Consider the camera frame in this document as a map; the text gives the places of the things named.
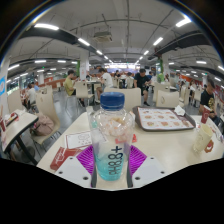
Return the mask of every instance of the person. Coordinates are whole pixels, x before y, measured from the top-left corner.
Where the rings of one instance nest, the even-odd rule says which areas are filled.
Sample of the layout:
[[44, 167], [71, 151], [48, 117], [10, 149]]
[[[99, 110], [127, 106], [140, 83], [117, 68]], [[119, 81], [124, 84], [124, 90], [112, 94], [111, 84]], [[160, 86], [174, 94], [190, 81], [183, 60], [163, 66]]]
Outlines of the person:
[[28, 109], [30, 109], [30, 107], [36, 103], [36, 92], [31, 83], [28, 84], [26, 99], [28, 100]]
[[166, 74], [166, 76], [165, 76], [165, 82], [169, 82], [169, 81], [170, 81], [170, 79], [169, 79], [169, 75]]
[[129, 80], [130, 80], [130, 79], [134, 79], [131, 75], [132, 75], [132, 73], [131, 73], [131, 72], [128, 72], [128, 77], [127, 77], [127, 79], [125, 80], [125, 88], [127, 88], [127, 87], [129, 87], [129, 88], [133, 88], [133, 86], [134, 86], [134, 83], [133, 83], [132, 86], [128, 86], [128, 85], [129, 85]]
[[150, 84], [151, 81], [145, 75], [145, 73], [146, 73], [145, 69], [140, 69], [140, 73], [136, 73], [135, 78], [134, 78], [134, 86], [135, 86], [135, 88], [141, 89], [141, 95], [144, 96], [144, 105], [150, 106], [147, 103], [148, 91], [146, 89], [146, 85]]
[[204, 106], [207, 106], [211, 109], [209, 117], [216, 124], [219, 125], [220, 118], [217, 116], [216, 108], [215, 108], [215, 98], [213, 91], [215, 90], [215, 84], [213, 80], [208, 79], [208, 85], [206, 90], [201, 94], [201, 102], [199, 112], [202, 114], [204, 111]]
[[[113, 80], [112, 80], [111, 75], [109, 73], [107, 73], [104, 68], [100, 68], [99, 73], [101, 74], [100, 82], [104, 85], [104, 87], [112, 88]], [[96, 89], [98, 100], [95, 100], [95, 101], [97, 103], [100, 103], [100, 95], [103, 93], [103, 90], [104, 90], [104, 88], [102, 88], [102, 87], [97, 87], [97, 89]]]
[[34, 82], [31, 83], [32, 87], [35, 89], [35, 91], [37, 92], [40, 88], [34, 84]]
[[[67, 92], [68, 96], [75, 96], [76, 90], [74, 89], [75, 83], [79, 80], [78, 78], [75, 80], [74, 84], [72, 84], [72, 78], [74, 77], [75, 71], [69, 70], [68, 76], [65, 79], [65, 91]], [[81, 106], [85, 107], [84, 99], [79, 99]]]

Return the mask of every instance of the napkin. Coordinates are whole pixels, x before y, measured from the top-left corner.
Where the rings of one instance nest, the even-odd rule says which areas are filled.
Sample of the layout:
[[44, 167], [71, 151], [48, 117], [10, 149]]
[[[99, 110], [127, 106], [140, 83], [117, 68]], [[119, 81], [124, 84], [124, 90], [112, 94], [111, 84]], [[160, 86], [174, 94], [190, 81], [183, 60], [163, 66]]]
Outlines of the napkin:
[[182, 109], [179, 105], [177, 107], [175, 107], [174, 112], [177, 113], [177, 115], [180, 115], [180, 116], [184, 116], [184, 114], [185, 114], [185, 110]]

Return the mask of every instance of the cafeteria table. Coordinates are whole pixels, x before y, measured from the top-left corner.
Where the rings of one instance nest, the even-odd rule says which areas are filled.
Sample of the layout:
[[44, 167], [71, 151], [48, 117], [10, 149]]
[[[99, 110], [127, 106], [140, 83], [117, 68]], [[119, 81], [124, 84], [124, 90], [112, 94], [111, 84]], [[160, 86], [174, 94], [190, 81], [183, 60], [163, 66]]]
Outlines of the cafeteria table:
[[[200, 122], [201, 116], [191, 117], [196, 122]], [[214, 124], [210, 119], [208, 119], [208, 122], [212, 125]], [[50, 164], [59, 148], [65, 146], [64, 136], [66, 134], [89, 130], [88, 117], [85, 112], [73, 122], [73, 124], [47, 151], [44, 157], [39, 161], [37, 167], [48, 171], [49, 173], [55, 173], [55, 171], [50, 168]], [[134, 134], [137, 137], [137, 142], [133, 143], [133, 145], [139, 148], [145, 155], [156, 157], [168, 174], [175, 173], [190, 165], [220, 159], [224, 152], [223, 144], [218, 141], [214, 134], [212, 137], [212, 140], [214, 141], [212, 152], [205, 153], [203, 151], [201, 153], [195, 153], [192, 147], [197, 135], [196, 129], [169, 132], [145, 132], [137, 125], [137, 123], [135, 123]], [[96, 188], [113, 190], [127, 189], [126, 172], [127, 171], [125, 171], [122, 179], [114, 182], [104, 181], [97, 174]]]
[[29, 150], [23, 143], [20, 135], [25, 132], [30, 126], [38, 121], [38, 117], [36, 115], [24, 112], [23, 114], [19, 115], [19, 120], [14, 120], [8, 127], [6, 127], [6, 142], [7, 146], [3, 149], [3, 152], [9, 153], [11, 150], [11, 145], [14, 141], [17, 141], [25, 153], [25, 155], [30, 159], [30, 161], [37, 165], [37, 161], [34, 157], [30, 154]]

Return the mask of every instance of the shirt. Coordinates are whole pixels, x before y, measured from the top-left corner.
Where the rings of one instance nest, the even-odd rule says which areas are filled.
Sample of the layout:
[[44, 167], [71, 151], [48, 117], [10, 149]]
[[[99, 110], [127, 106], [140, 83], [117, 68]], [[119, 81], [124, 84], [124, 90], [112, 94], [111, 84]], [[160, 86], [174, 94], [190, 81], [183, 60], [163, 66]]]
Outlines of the shirt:
[[34, 86], [35, 91], [38, 91], [40, 88], [38, 86]]
[[137, 80], [137, 87], [145, 88], [145, 82], [149, 82], [149, 78], [145, 75], [141, 77], [140, 73], [135, 74], [135, 80]]
[[36, 101], [36, 92], [35, 89], [29, 89], [27, 92], [28, 96], [29, 96], [29, 100], [30, 100], [30, 104], [33, 104]]
[[72, 80], [69, 77], [67, 77], [65, 79], [65, 91], [69, 96], [71, 96], [72, 93], [74, 92], [74, 90], [70, 90], [70, 88], [73, 88]]
[[209, 107], [211, 109], [210, 113], [214, 113], [214, 105], [215, 105], [215, 99], [214, 99], [214, 95], [209, 95], [208, 92], [205, 90], [202, 94], [201, 94], [201, 105], [205, 105], [207, 107]]
[[109, 73], [104, 73], [102, 77], [103, 77], [103, 79], [105, 79], [104, 85], [106, 87], [113, 87], [113, 80]]

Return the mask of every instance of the ceiling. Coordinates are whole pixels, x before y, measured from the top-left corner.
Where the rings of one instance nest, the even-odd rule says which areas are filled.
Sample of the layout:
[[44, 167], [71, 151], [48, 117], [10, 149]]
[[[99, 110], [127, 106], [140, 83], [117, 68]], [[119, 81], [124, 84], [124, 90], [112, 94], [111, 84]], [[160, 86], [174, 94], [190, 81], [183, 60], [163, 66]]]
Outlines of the ceiling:
[[[11, 49], [11, 65], [20, 67], [10, 70], [8, 78], [27, 71], [37, 71], [44, 66], [50, 68], [75, 68], [71, 61], [80, 58], [83, 49], [89, 50], [91, 65], [108, 63], [100, 50], [113, 62], [135, 63], [141, 56], [141, 66], [155, 65], [155, 46], [153, 43], [163, 37], [156, 47], [161, 53], [169, 54], [175, 62], [171, 69], [197, 71], [199, 78], [206, 72], [211, 76], [223, 78], [224, 71], [220, 58], [200, 29], [192, 22], [180, 28], [176, 24], [184, 15], [161, 1], [155, 0], [68, 0], [62, 2], [39, 18], [38, 23], [58, 26], [58, 31], [34, 28], [35, 20], [27, 31], [21, 34]], [[110, 31], [112, 41], [97, 43], [93, 37], [96, 32]], [[82, 38], [91, 44], [86, 47], [78, 41]], [[196, 59], [207, 61], [206, 65], [196, 64]], [[35, 64], [35, 59], [46, 59], [44, 65]], [[64, 59], [66, 64], [57, 60]]]

